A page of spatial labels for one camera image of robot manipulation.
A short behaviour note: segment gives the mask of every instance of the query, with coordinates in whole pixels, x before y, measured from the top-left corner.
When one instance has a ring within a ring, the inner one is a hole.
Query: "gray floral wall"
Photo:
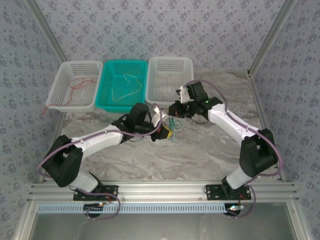
[[[320,239],[320,2],[300,0],[254,77],[288,181]]]
[[[9,240],[57,112],[42,110],[60,63],[23,0],[0,1],[0,239]]]
[[[189,57],[246,70],[283,0],[37,0],[68,59]]]

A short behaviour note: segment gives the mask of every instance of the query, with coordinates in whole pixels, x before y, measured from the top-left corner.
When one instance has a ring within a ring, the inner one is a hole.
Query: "turquoise basket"
[[[145,102],[147,72],[146,61],[107,61],[103,67],[95,106],[111,113],[129,113],[136,103]]]

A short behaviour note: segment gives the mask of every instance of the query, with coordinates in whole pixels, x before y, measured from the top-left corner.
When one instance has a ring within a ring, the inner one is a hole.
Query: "rubber band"
[[[181,121],[179,121],[179,120],[175,121],[173,116],[169,117],[169,128],[171,129],[173,134],[168,139],[172,143],[174,143],[177,140],[176,130],[180,130],[180,129],[182,129],[182,127],[183,127],[183,125],[182,125]]]
[[[128,75],[128,76],[130,76],[130,77],[132,77],[132,78],[135,78],[135,81],[136,81],[138,84],[140,84],[140,88],[139,88],[137,91],[132,92],[132,93],[129,93],[129,94],[126,94],[126,95],[124,95],[124,96],[122,96],[122,97],[119,97],[118,99],[114,99],[114,89],[112,89],[112,90],[111,90],[111,98],[112,98],[112,100],[113,100],[114,102],[117,102],[117,101],[119,101],[120,99],[124,99],[125,97],[128,97],[128,96],[130,96],[130,95],[137,94],[137,93],[140,92],[140,90],[142,89],[142,84],[141,84],[141,82],[139,82],[138,79],[137,79],[135,76],[132,76],[132,75],[130,75],[130,74],[128,74],[128,73],[123,74],[124,79],[125,79],[127,82],[129,82],[129,83],[131,83],[131,81],[129,81],[129,80],[126,78],[126,75]]]

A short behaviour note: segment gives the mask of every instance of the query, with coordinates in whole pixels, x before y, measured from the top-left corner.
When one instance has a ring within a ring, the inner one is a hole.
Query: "blue ruler strip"
[[[80,214],[83,204],[39,204],[38,214]],[[103,206],[103,211],[90,211],[90,213],[114,213],[118,205],[111,203]],[[211,214],[226,213],[224,203],[123,203],[120,214]]]

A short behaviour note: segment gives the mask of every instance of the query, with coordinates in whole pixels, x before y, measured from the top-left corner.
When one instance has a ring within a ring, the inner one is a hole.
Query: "yellow string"
[[[130,76],[130,77],[132,77],[132,78],[135,78],[135,81],[136,81],[138,84],[140,84],[140,88],[139,88],[137,91],[132,92],[132,93],[129,93],[129,94],[126,94],[126,95],[124,95],[124,96],[122,96],[122,97],[119,97],[118,99],[114,99],[114,89],[112,89],[112,90],[111,90],[111,98],[112,98],[112,100],[113,100],[114,102],[119,101],[120,99],[123,99],[123,98],[125,98],[125,97],[130,96],[130,95],[137,94],[137,93],[142,89],[142,84],[141,84],[141,82],[139,82],[138,79],[137,79],[135,76],[132,76],[132,75],[130,75],[130,74],[128,74],[128,73],[123,74],[124,79],[125,79],[127,82],[129,82],[129,83],[131,83],[131,82],[126,78],[126,75],[128,75],[128,76]]]

